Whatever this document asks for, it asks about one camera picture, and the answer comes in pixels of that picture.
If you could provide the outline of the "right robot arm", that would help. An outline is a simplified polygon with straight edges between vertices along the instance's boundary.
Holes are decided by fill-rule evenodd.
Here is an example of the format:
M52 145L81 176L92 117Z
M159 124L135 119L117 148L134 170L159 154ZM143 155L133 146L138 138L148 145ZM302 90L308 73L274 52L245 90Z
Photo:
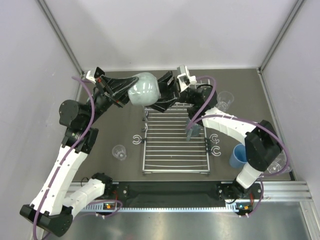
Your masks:
M217 81L211 76L191 76L188 70L175 76L171 71L161 78L149 73L145 86L151 91L146 107L164 113L175 103L192 106L187 109L187 130L195 125L216 130L237 140L245 148L246 163L233 180L231 190L237 199L246 198L253 184L281 153L286 151L273 125L242 119L218 108Z

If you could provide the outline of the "pale speckled ceramic mug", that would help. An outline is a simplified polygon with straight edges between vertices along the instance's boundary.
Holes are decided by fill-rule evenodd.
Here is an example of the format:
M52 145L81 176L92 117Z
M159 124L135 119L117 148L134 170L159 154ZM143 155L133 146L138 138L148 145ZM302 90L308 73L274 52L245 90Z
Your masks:
M134 76L138 78L138 81L127 91L132 105L146 107L155 104L161 98L157 78L149 72L138 73Z

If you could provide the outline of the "grey-blue ceramic mug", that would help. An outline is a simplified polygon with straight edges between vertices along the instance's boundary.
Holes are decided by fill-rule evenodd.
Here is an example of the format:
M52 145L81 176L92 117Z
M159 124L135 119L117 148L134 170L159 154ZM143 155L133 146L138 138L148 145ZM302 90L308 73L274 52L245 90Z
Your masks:
M189 142L191 138L198 137L202 130L202 126L199 124L193 125L190 129L186 129L186 141Z

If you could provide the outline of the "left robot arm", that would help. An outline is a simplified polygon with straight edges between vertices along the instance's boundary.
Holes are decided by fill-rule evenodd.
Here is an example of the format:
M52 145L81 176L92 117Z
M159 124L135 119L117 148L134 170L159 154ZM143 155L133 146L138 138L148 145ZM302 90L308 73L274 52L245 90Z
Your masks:
M71 195L67 191L82 163L90 154L98 135L93 123L111 106L122 108L128 102L143 106L143 97L151 86L159 98L156 77L139 73L126 78L109 78L105 75L87 77L98 90L90 92L84 81L75 78L87 92L88 100L81 103L65 100L59 108L59 123L66 127L57 159L40 192L29 204L20 209L20 215L32 223L32 236L37 230L48 235L63 236L77 215L95 199L109 198L113 194L112 180L103 173L96 173L88 183Z

